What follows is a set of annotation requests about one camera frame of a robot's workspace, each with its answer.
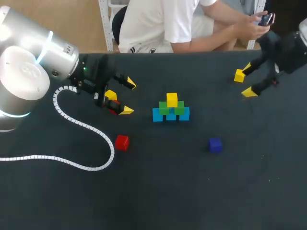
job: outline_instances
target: wooden floor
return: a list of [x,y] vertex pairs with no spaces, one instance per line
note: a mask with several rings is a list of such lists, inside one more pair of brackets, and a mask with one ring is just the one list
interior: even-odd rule
[[[107,52],[98,0],[0,0],[0,5],[27,15],[76,45],[81,53]],[[245,49],[236,46],[236,50]]]

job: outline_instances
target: black chair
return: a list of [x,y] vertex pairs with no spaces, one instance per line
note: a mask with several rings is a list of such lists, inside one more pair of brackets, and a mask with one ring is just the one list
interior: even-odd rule
[[118,11],[117,14],[115,14],[113,22],[112,22],[113,36],[114,36],[114,39],[117,45],[119,45],[120,28],[124,21],[127,7],[128,6],[125,6],[124,8],[120,9],[120,11]]

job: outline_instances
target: blue cube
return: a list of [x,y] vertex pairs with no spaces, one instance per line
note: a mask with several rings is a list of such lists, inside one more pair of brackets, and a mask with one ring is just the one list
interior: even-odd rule
[[222,151],[222,141],[220,138],[210,138],[209,139],[209,149],[210,152],[219,153]]
[[160,115],[159,108],[153,108],[153,122],[162,122],[163,115]]
[[166,120],[167,121],[176,121],[176,115],[170,113],[169,115],[166,115]]
[[190,120],[190,108],[184,107],[184,115],[179,115],[179,121],[189,121]]

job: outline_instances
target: green cube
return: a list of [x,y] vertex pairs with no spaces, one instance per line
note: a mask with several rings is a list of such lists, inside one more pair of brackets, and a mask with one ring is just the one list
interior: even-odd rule
[[169,108],[167,107],[166,102],[159,102],[159,114],[160,115],[169,115]]
[[175,108],[175,115],[184,115],[184,102],[178,102],[178,107]]

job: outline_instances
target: red cube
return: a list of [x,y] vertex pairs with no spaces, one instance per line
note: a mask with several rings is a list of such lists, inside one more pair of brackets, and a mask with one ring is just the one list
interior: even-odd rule
[[129,146],[129,137],[118,135],[115,141],[115,148],[117,150],[126,151]]

